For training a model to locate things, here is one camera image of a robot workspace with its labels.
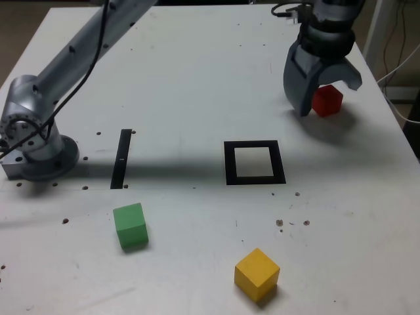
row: yellow cube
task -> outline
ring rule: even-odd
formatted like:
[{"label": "yellow cube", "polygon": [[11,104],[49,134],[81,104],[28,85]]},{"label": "yellow cube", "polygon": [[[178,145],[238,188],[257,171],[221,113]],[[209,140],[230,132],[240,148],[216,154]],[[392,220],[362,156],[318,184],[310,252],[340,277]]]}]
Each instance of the yellow cube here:
[{"label": "yellow cube", "polygon": [[280,267],[256,248],[236,265],[235,284],[257,303],[277,284],[279,273]]}]

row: table surface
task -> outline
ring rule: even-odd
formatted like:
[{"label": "table surface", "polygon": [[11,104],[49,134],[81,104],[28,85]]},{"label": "table surface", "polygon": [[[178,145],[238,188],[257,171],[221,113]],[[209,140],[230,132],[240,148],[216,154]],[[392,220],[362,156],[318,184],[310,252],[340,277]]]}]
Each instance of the table surface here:
[{"label": "table surface", "polygon": [[[282,75],[299,27],[270,8],[154,7],[56,119],[77,167],[20,187],[0,172],[2,314],[418,313],[418,162],[356,46],[364,83],[336,84],[341,112],[295,116]],[[0,103],[96,10],[50,10]],[[122,129],[129,188],[111,190]],[[227,140],[277,140],[287,184],[227,186]],[[150,242],[124,253],[112,209],[138,202]],[[281,267],[261,305],[233,281],[256,247]]]}]

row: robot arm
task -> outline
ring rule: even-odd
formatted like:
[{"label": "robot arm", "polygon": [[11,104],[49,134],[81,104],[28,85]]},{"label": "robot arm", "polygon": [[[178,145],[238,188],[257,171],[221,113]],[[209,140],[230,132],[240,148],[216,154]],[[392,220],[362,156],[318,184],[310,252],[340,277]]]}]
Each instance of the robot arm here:
[{"label": "robot arm", "polygon": [[0,121],[3,144],[6,142],[10,148],[31,134],[36,135],[3,159],[9,179],[47,180],[65,173],[77,163],[77,144],[60,135],[54,121],[45,123],[58,101],[92,66],[102,13],[106,14],[106,27],[98,58],[104,56],[156,1],[107,1],[106,10],[99,10],[38,76],[23,75],[11,83]]},{"label": "robot arm", "polygon": [[351,27],[363,4],[364,0],[315,0],[294,8],[302,25],[289,49],[283,85],[287,99],[300,116],[309,114],[312,97],[320,85],[340,80],[353,90],[362,85],[359,72],[345,56],[353,47]]}]

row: black square frame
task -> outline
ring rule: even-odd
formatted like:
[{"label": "black square frame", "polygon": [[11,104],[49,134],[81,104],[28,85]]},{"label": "black square frame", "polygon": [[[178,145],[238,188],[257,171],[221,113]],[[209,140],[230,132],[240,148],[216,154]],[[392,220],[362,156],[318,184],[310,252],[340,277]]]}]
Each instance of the black square frame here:
[{"label": "black square frame", "polygon": [[[235,148],[268,148],[270,151],[273,176],[239,177],[236,174]],[[226,169],[226,185],[266,185],[285,184],[284,170],[277,140],[262,141],[225,141],[224,165]]]}]

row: red cube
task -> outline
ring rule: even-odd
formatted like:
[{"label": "red cube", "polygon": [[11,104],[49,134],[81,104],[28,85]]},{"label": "red cube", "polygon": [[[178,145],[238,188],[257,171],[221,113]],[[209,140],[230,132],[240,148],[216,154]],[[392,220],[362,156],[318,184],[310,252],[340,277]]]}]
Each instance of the red cube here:
[{"label": "red cube", "polygon": [[336,114],[341,109],[343,95],[332,85],[320,87],[312,98],[312,109],[320,117]]}]

